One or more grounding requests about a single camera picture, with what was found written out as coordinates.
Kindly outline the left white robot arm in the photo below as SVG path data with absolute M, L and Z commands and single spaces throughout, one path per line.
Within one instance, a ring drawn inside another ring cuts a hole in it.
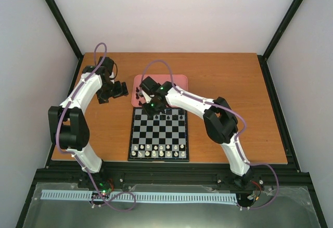
M 62 154 L 70 154 L 84 172 L 90 172 L 90 182 L 99 188 L 107 184 L 108 174 L 101 170 L 102 159 L 89 144 L 85 112 L 94 96 L 99 104 L 106 104 L 110 98 L 129 94 L 126 83 L 116 80 L 116 66 L 109 57 L 100 57 L 97 65 L 86 66 L 70 95 L 48 110 L 52 143 Z

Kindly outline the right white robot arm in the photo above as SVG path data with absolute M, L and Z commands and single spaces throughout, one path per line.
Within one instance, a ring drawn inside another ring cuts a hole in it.
M 219 144 L 229 163 L 228 180 L 237 189 L 244 190 L 251 181 L 250 161 L 239 141 L 238 120 L 224 98 L 209 99 L 190 93 L 173 82 L 157 83 L 153 78 L 143 79 L 139 85 L 145 99 L 142 108 L 147 115 L 162 113 L 166 107 L 179 107 L 195 114 L 204 121 L 210 140 Z

